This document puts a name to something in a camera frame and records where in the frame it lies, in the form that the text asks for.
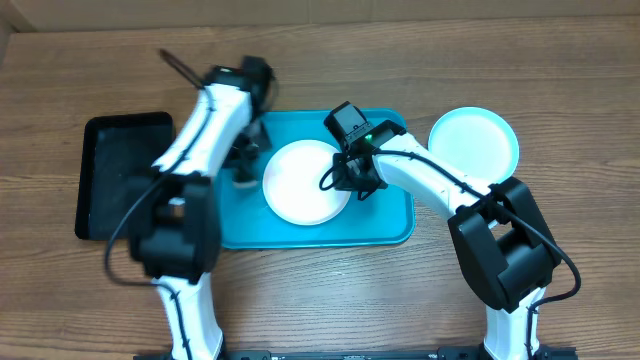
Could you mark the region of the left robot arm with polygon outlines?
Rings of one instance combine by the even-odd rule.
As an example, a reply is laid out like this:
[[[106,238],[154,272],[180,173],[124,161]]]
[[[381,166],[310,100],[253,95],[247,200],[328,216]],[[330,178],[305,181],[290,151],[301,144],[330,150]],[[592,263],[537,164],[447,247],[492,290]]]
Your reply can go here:
[[[150,176],[131,181],[134,202],[122,223],[131,257],[161,298],[170,359],[219,359],[224,335],[213,305],[212,271],[221,250],[214,180],[259,149],[271,75],[214,75],[196,82],[194,109]]]

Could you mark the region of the white plate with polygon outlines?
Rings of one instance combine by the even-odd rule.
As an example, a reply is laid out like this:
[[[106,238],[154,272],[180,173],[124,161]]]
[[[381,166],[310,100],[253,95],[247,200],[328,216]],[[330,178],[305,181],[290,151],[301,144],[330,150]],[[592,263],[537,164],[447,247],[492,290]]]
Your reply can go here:
[[[336,217],[350,193],[320,189],[322,176],[338,150],[318,140],[299,140],[279,149],[269,160],[262,188],[267,204],[283,220],[314,226]]]

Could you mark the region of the light blue plate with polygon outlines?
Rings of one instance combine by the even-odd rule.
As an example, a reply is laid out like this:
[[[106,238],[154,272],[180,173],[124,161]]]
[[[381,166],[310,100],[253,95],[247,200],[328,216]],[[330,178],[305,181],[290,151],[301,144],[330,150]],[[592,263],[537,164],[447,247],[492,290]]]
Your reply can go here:
[[[501,183],[518,166],[520,147],[512,127],[497,113],[480,107],[461,107],[434,124],[428,150],[474,178]]]

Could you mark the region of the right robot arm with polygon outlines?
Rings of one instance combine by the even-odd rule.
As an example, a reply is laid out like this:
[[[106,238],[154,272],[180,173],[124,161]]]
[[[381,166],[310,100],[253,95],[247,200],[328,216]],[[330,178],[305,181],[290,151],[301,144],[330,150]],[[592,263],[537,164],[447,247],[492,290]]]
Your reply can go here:
[[[446,220],[462,275],[487,307],[480,356],[540,359],[538,309],[565,255],[529,188],[469,176],[406,131],[339,135],[332,188],[360,197],[399,187]]]

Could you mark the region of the green and pink sponge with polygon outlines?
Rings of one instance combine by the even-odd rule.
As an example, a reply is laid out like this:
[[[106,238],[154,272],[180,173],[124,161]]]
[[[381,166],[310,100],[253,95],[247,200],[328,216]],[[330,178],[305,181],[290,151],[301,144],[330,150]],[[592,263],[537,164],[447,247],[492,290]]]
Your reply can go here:
[[[238,189],[247,189],[255,187],[258,179],[250,171],[235,169],[232,172],[232,184]]]

